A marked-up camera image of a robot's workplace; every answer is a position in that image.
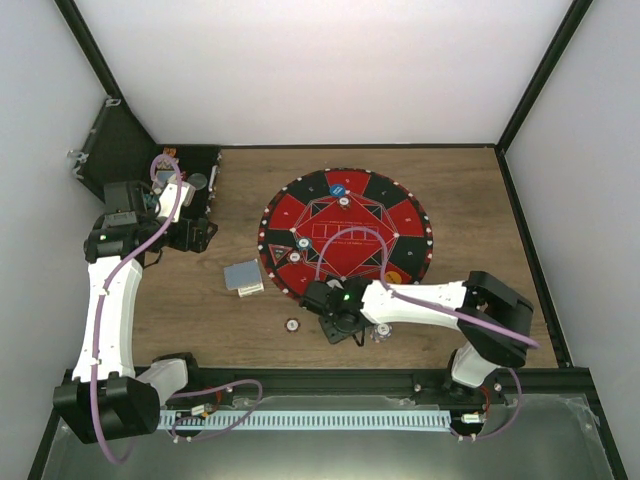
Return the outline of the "brown 100 chip stack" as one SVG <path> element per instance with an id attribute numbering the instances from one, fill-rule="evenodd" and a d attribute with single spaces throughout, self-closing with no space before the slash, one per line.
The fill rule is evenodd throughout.
<path id="1" fill-rule="evenodd" d="M 296 332 L 299 329 L 299 326 L 299 321 L 296 319 L 289 319 L 285 324 L 288 332 Z"/>

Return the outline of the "brown 100 chips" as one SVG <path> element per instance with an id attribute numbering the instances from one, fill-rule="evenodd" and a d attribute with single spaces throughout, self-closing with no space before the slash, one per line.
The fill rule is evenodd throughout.
<path id="1" fill-rule="evenodd" d="M 351 201 L 348 197 L 340 197 L 338 199 L 338 204 L 342 209 L 348 209 L 350 207 Z"/>
<path id="2" fill-rule="evenodd" d="M 293 263 L 293 264 L 298 264 L 298 263 L 300 263 L 300 262 L 301 262 L 301 258 L 302 258 L 301 254 L 300 254 L 299 252 L 297 252 L 297 251 L 292 251 L 292 252 L 289 254 L 289 261 L 290 261 L 291 263 Z"/>

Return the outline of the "teal chips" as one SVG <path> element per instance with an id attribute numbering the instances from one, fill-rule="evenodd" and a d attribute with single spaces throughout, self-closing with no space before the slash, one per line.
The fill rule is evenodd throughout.
<path id="1" fill-rule="evenodd" d="M 296 248 L 300 251 L 307 251 L 312 248 L 312 240 L 308 237 L 300 237 L 296 241 Z"/>

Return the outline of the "triangular all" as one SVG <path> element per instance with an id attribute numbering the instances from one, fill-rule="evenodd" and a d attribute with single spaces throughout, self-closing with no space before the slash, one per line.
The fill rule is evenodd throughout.
<path id="1" fill-rule="evenodd" d="M 268 250 L 271 256 L 271 260 L 274 265 L 278 265 L 281 262 L 286 262 L 290 253 L 293 251 L 291 246 L 270 244 Z"/>

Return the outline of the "blue small blind button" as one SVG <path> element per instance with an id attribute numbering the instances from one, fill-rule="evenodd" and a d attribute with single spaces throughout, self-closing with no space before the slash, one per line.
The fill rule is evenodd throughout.
<path id="1" fill-rule="evenodd" d="M 340 198 L 346 195 L 346 188 L 342 184 L 332 184 L 329 186 L 329 193 L 332 197 Z"/>

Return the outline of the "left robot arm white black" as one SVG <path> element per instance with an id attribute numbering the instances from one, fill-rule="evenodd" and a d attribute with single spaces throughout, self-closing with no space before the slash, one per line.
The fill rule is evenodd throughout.
<path id="1" fill-rule="evenodd" d="M 137 374 L 132 353 L 146 253 L 165 247 L 200 253 L 215 235 L 207 220 L 181 216 L 196 190 L 176 178 L 156 191 L 140 181 L 104 187 L 105 212 L 84 242 L 90 299 L 83 344 L 53 394 L 55 412 L 84 444 L 150 434 L 172 395 L 184 404 L 203 395 L 203 377 L 189 369 L 191 354 L 162 356 Z"/>

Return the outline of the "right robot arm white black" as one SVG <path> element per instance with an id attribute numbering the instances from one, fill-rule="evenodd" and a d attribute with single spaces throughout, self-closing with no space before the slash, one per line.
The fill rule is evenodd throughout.
<path id="1" fill-rule="evenodd" d="M 319 317 L 331 344 L 394 324 L 437 326 L 461 333 L 444 378 L 447 396 L 472 399 L 499 368 L 525 365 L 539 343 L 530 337 L 532 303 L 496 277 L 472 271 L 464 281 L 439 285 L 391 285 L 363 277 L 315 280 L 299 305 Z"/>

